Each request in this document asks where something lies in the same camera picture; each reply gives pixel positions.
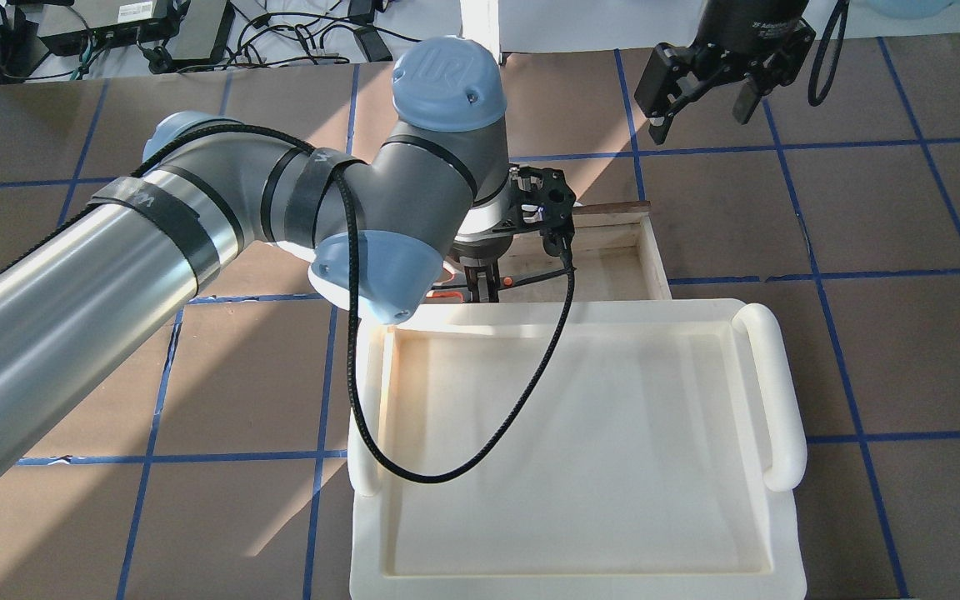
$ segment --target cable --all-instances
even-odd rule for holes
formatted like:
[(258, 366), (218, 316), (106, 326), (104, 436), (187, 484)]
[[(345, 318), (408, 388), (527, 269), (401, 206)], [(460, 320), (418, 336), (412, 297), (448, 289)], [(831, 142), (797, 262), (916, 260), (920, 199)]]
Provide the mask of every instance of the cable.
[[(240, 30), (239, 35), (237, 35), (237, 46), (243, 44), (243, 34), (251, 27), (254, 27), (255, 24), (261, 22), (268, 22), (272, 17), (316, 17), (317, 20), (330, 20), (333, 23), (351, 23), (351, 20), (347, 17), (333, 17), (331, 15), (319, 15), (316, 12), (296, 12), (296, 11), (279, 11), (279, 12), (266, 12), (266, 14), (258, 15), (251, 20), (248, 20), (247, 23), (243, 24), (243, 29)], [(409, 37), (408, 35), (403, 35), (396, 31), (385, 29), (385, 27), (371, 26), (373, 29), (386, 33), (393, 38), (404, 39), (407, 42), (420, 42), (420, 39), (415, 37)]]
[[(847, 18), (850, 14), (850, 0), (837, 0), (835, 8), (832, 8), (832, 16), (827, 20), (827, 26), (824, 27), (824, 34), (820, 42), (817, 42), (817, 56), (814, 57), (814, 64), (810, 69), (810, 87), (807, 89), (807, 99), (810, 100), (810, 106), (818, 107), (828, 97), (832, 91), (832, 83), (835, 83), (835, 69), (839, 66), (839, 53), (843, 50), (843, 35), (847, 33)], [(839, 23), (839, 35), (835, 42), (835, 49), (832, 50), (832, 66), (827, 70), (827, 80), (817, 92), (817, 83), (820, 80), (820, 69), (824, 65), (824, 57), (828, 54), (828, 45), (832, 41), (832, 33), (835, 31), (835, 24)]]
[[(301, 149), (306, 156), (313, 153), (313, 149), (315, 149), (313, 145), (310, 145), (308, 142), (298, 140), (286, 133), (277, 132), (275, 129), (241, 124), (212, 125), (198, 129), (196, 132), (188, 132), (180, 137), (176, 137), (175, 140), (172, 140), (169, 144), (165, 145), (165, 147), (155, 152), (148, 160), (145, 160), (140, 167), (136, 168), (136, 171), (132, 172), (131, 176), (133, 178), (141, 178), (144, 174), (148, 173), (150, 168), (156, 167), (157, 164), (170, 155), (170, 153), (176, 152), (177, 149), (195, 140), (213, 136), (213, 134), (217, 133), (254, 133), (258, 134), (258, 136), (270, 137)], [(496, 432), (492, 434), (491, 439), (488, 439), (487, 443), (480, 448), (480, 451), (476, 452), (475, 455), (465, 461), (465, 463), (462, 463), (460, 467), (438, 475), (414, 473), (407, 468), (400, 467), (399, 464), (388, 458), (388, 455), (385, 455), (385, 453), (381, 451), (376, 440), (373, 440), (373, 434), (369, 432), (369, 426), (365, 422), (365, 415), (362, 414), (362, 408), (358, 402), (358, 326), (361, 324), (361, 319), (358, 318), (358, 290), (361, 287), (361, 282), (359, 282), (361, 258), (358, 256), (358, 214), (355, 212), (355, 204), (357, 204), (358, 200), (354, 197), (353, 190), (351, 190), (347, 179), (343, 176), (343, 171), (343, 167), (335, 168), (335, 170), (332, 171), (332, 179), (334, 179), (336, 187), (339, 189), (339, 195), (343, 202), (343, 212), (344, 215), (346, 215), (347, 221), (347, 246), (349, 247), (350, 255), (349, 268), (347, 269), (349, 273), (349, 276), (347, 276), (349, 283), (347, 285), (349, 285), (350, 292), (350, 305), (349, 310), (347, 310), (347, 395), (350, 397), (351, 413), (354, 414), (355, 425), (357, 425), (358, 432), (361, 433), (362, 440), (365, 442), (366, 448), (369, 448), (369, 452), (372, 453), (373, 458), (376, 458), (377, 463), (387, 468), (388, 471), (413, 483), (449, 482), (451, 479), (460, 478), (461, 475), (468, 473), (468, 471), (476, 467), (477, 464), (495, 448), (498, 441), (503, 439), (504, 434), (506, 434), (510, 426), (513, 425), (515, 419), (518, 418), (518, 414), (521, 414), (521, 410), (525, 408), (525, 403), (528, 402), (528, 399), (533, 395), (533, 390), (536, 390), (538, 381), (540, 381), (541, 376), (543, 376), (543, 373), (546, 371), (550, 358), (553, 356), (553, 351), (557, 348), (561, 333), (563, 333), (565, 328), (565, 323), (568, 322), (568, 312), (570, 312), (573, 305), (573, 296), (576, 290), (573, 252), (568, 246), (568, 240), (565, 240), (564, 249), (561, 253), (565, 280), (567, 280), (567, 283), (565, 283), (565, 303), (562, 305), (561, 314), (557, 318), (557, 324), (550, 337), (550, 343), (547, 345), (540, 364), (538, 364), (536, 372), (532, 375), (531, 380), (525, 387), (525, 391), (522, 392), (521, 397), (517, 400), (513, 409), (510, 410), (510, 414), (507, 415)]]
[[(39, 68), (39, 65), (42, 65), (43, 61), (46, 61), (47, 57), (49, 56), (50, 56), (50, 51), (48, 50), (45, 54), (42, 55), (41, 58), (39, 58), (37, 63), (35, 63), (35, 68)], [(43, 79), (54, 79), (56, 77), (65, 77), (66, 75), (73, 75), (73, 73), (75, 73), (76, 71), (77, 69), (74, 68), (72, 69), (72, 71), (57, 72), (57, 73), (54, 73), (54, 75), (42, 75), (39, 77), (19, 77), (16, 75), (11, 75), (11, 73), (8, 73), (7, 68), (0, 63), (0, 72), (2, 73), (2, 76), (5, 77), (6, 79), (14, 79), (17, 81), (39, 81)]]
[(565, 268), (565, 278), (567, 279), (567, 284), (565, 284), (565, 303), (562, 305), (561, 315), (557, 318), (557, 324), (555, 329), (553, 329), (553, 335), (550, 337), (550, 343), (547, 345), (546, 352), (543, 354), (543, 358), (540, 360), (536, 372), (532, 375), (531, 380), (525, 387), (525, 391), (522, 392), (521, 397), (517, 400), (513, 409), (510, 410), (510, 414), (507, 415), (502, 425), (500, 425), (491, 436), (491, 439), (488, 439), (487, 443), (480, 448), (480, 451), (476, 452), (475, 455), (465, 461), (465, 463), (462, 463), (460, 467), (453, 468), (450, 471), (438, 475), (415, 473), (399, 466), (399, 464), (388, 458), (388, 455), (385, 455), (385, 453), (381, 451), (376, 440), (373, 440), (373, 434), (369, 432), (369, 426), (365, 422), (365, 415), (362, 414), (362, 408), (358, 405), (358, 324), (361, 322), (361, 319), (358, 318), (358, 271), (361, 270), (361, 261), (359, 261), (358, 258), (358, 221), (357, 215), (355, 215), (354, 212), (354, 194), (347, 185), (342, 170), (334, 171), (332, 175), (335, 177), (336, 186), (339, 187), (339, 195), (343, 200), (343, 210), (347, 214), (347, 245), (350, 249), (350, 268), (348, 269), (350, 273), (350, 310), (347, 311), (347, 395), (350, 397), (351, 413), (354, 413), (354, 424), (357, 425), (357, 430), (362, 436), (362, 441), (365, 442), (366, 448), (369, 448), (369, 452), (372, 453), (373, 458), (377, 459), (377, 463), (380, 463), (382, 467), (387, 468), (388, 471), (398, 475), (400, 478), (407, 479), (408, 482), (413, 483), (445, 483), (451, 481), (451, 479), (460, 478), (460, 476), (473, 470), (473, 467), (476, 467), (477, 464), (495, 448), (495, 444), (503, 439), (504, 434), (506, 434), (510, 426), (513, 425), (515, 419), (518, 418), (518, 414), (521, 414), (521, 410), (525, 408), (525, 403), (528, 402), (530, 396), (533, 395), (534, 388), (540, 383), (540, 378), (548, 367), (550, 358), (553, 356), (553, 351), (557, 348), (558, 341), (561, 338), (561, 332), (564, 330), (565, 323), (568, 321), (568, 311), (570, 311), (573, 305), (573, 295), (576, 289), (576, 274), (573, 271), (572, 251), (567, 248), (561, 255)]
[(321, 30), (321, 37), (320, 37), (319, 41), (317, 41), (317, 44), (319, 44), (320, 47), (321, 47), (322, 49), (324, 49), (324, 38), (326, 38), (329, 33), (331, 33), (332, 31), (335, 31), (335, 30), (337, 30), (337, 29), (346, 29), (347, 31), (351, 32), (351, 34), (357, 34), (357, 32), (354, 31), (354, 27), (350, 27), (349, 24), (343, 24), (343, 23), (341, 23), (341, 22), (335, 22), (335, 23), (330, 24), (330, 26), (325, 27), (323, 30)]

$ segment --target tray handle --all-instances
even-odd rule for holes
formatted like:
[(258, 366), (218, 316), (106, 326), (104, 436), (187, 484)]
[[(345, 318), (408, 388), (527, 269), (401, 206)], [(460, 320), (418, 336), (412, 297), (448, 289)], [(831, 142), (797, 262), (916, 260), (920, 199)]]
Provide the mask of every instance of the tray handle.
[(775, 493), (785, 493), (803, 481), (807, 437), (795, 399), (795, 384), (780, 324), (773, 312), (762, 304), (740, 308), (732, 324), (747, 331), (758, 386), (762, 389), (762, 407), (772, 447), (772, 467), (767, 468), (763, 476), (765, 485)]

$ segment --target blue joint cap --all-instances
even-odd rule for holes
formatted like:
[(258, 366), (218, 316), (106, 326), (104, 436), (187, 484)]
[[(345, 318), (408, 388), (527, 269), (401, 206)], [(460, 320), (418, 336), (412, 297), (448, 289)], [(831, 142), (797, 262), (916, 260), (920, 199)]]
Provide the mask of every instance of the blue joint cap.
[[(350, 247), (345, 232), (317, 244), (309, 282), (336, 307), (350, 308)], [(414, 315), (443, 270), (443, 256), (396, 232), (358, 232), (358, 310), (362, 318), (398, 324)]]
[(472, 132), (506, 114), (495, 58), (484, 46), (447, 35), (412, 47), (392, 72), (395, 110), (431, 132)]
[(153, 129), (153, 136), (147, 140), (145, 147), (143, 147), (143, 160), (148, 160), (157, 151), (165, 148), (172, 140), (179, 138), (180, 134), (187, 130), (212, 121), (239, 123), (235, 118), (218, 117), (216, 114), (198, 112), (198, 110), (186, 110), (168, 115)]

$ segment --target ur logo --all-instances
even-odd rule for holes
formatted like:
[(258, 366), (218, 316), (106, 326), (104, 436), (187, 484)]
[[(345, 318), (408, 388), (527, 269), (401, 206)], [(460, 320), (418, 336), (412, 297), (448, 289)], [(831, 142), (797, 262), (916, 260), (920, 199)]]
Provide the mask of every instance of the ur logo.
[(416, 79), (447, 90), (457, 90), (461, 87), (462, 75), (472, 61), (472, 57), (462, 57), (461, 54), (432, 48), (424, 54)]
[(140, 192), (134, 195), (134, 202), (136, 202), (136, 204), (142, 204), (143, 206), (146, 206), (146, 208), (151, 208), (153, 206), (153, 201), (155, 200), (156, 198), (147, 192)]

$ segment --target white plastic tray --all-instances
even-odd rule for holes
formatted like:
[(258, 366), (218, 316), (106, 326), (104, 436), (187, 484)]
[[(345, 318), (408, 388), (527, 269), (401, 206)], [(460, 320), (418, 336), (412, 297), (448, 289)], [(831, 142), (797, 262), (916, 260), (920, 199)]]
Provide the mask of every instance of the white plastic tray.
[[(487, 441), (560, 304), (427, 305), (364, 327), (370, 427), (442, 472)], [(795, 599), (805, 439), (776, 319), (737, 300), (577, 303), (521, 417), (437, 486), (351, 429), (351, 594), (369, 599)]]

